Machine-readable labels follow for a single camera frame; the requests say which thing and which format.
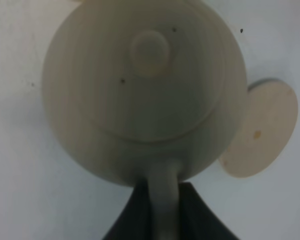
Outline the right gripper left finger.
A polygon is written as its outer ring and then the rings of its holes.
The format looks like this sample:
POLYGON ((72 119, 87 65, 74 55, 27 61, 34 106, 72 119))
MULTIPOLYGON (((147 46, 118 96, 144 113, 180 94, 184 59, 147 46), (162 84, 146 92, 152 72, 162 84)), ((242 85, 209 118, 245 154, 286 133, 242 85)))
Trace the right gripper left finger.
POLYGON ((141 181, 132 194, 118 219, 104 236, 105 240, 151 240, 152 209, 148 184, 141 181))

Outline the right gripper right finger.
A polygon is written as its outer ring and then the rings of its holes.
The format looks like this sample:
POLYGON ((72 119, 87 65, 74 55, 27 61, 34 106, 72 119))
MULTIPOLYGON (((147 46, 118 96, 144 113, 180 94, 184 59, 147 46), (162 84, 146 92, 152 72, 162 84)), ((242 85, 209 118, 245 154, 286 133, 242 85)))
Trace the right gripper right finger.
POLYGON ((178 184, 178 225, 176 240, 236 240, 210 210, 190 182, 178 184))

